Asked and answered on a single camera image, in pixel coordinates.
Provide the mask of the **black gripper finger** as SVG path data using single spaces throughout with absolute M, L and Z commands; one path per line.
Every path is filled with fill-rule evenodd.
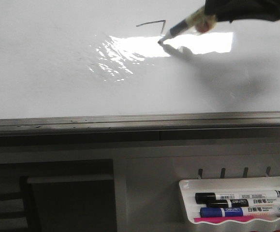
M 215 15 L 218 22 L 257 19 L 280 20 L 280 0 L 207 0 L 205 14 Z

